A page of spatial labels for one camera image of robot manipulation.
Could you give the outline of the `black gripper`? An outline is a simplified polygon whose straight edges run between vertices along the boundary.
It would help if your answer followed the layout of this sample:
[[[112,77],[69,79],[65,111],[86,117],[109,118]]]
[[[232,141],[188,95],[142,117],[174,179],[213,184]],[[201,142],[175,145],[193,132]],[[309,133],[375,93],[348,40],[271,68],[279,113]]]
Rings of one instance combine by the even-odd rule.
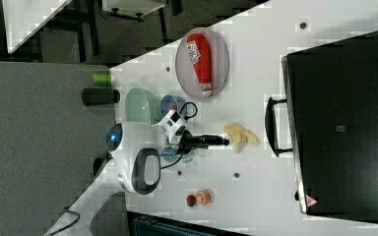
[[[229,140],[213,135],[193,136],[189,131],[185,130],[179,142],[178,153],[187,154],[196,148],[220,146],[221,144],[228,146]]]

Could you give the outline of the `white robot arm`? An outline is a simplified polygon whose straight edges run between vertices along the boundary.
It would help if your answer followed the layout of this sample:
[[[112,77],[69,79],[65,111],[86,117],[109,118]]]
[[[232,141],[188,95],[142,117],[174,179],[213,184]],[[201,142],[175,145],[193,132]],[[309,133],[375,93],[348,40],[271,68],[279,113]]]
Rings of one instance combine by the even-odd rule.
[[[161,125],[139,122],[115,124],[107,133],[106,147],[118,167],[119,183],[129,193],[148,195],[160,181],[160,158],[184,155],[193,149],[228,146],[220,136],[193,136],[185,128],[177,129],[173,140]]]

